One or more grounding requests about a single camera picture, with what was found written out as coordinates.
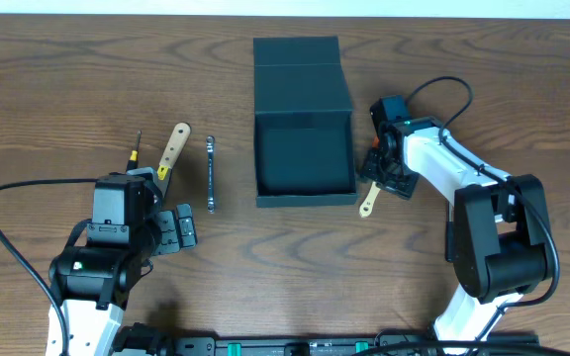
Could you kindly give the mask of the silver ratchet wrench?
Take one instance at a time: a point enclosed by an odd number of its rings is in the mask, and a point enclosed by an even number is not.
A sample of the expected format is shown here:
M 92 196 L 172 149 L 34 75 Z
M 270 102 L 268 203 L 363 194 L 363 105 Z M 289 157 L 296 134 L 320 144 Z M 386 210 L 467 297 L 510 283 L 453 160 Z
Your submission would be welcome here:
M 209 135 L 206 138 L 207 158 L 208 158 L 208 200 L 207 210 L 213 213 L 216 209 L 215 193 L 214 193 L 214 153 L 215 138 Z

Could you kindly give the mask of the orange scraper wooden handle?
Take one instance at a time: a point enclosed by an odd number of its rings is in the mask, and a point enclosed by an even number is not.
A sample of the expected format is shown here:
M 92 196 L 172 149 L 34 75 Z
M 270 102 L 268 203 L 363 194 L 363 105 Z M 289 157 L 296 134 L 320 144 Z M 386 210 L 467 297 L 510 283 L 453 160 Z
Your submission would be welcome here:
M 360 168 L 360 178 L 363 181 L 370 183 L 370 189 L 364 198 L 364 201 L 359 206 L 359 214 L 362 218 L 368 218 L 372 211 L 380 192 L 378 185 L 379 178 L 379 137 L 376 135 L 373 138 L 372 146 L 367 151 L 366 157 Z

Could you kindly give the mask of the small steel hammer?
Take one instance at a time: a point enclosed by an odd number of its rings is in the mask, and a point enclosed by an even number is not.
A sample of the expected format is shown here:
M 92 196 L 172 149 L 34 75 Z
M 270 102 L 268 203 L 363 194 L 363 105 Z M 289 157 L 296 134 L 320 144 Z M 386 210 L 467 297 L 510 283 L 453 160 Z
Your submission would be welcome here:
M 446 203 L 446 222 L 445 222 L 445 250 L 444 258 L 447 262 L 454 260 L 454 223 L 453 223 L 453 206 Z

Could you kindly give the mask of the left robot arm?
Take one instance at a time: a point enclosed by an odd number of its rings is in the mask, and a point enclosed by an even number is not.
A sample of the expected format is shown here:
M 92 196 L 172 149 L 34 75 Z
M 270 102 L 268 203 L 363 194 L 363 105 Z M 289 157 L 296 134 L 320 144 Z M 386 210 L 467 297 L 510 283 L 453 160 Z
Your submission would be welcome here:
M 143 267 L 197 244 L 191 207 L 162 207 L 167 188 L 150 167 L 98 179 L 91 218 L 75 226 L 48 270 L 56 298 L 48 355 L 123 351 L 117 334 Z

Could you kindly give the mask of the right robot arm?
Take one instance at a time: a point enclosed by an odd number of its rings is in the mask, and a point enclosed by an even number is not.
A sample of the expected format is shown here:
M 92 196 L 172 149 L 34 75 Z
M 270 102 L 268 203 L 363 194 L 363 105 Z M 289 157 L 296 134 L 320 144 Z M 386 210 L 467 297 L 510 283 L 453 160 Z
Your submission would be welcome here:
M 393 114 L 374 127 L 362 169 L 372 187 L 360 213 L 381 190 L 410 198 L 421 178 L 448 204 L 445 258 L 459 285 L 432 323 L 435 340 L 485 341 L 508 310 L 553 296 L 561 269 L 538 178 L 491 166 L 432 117 Z

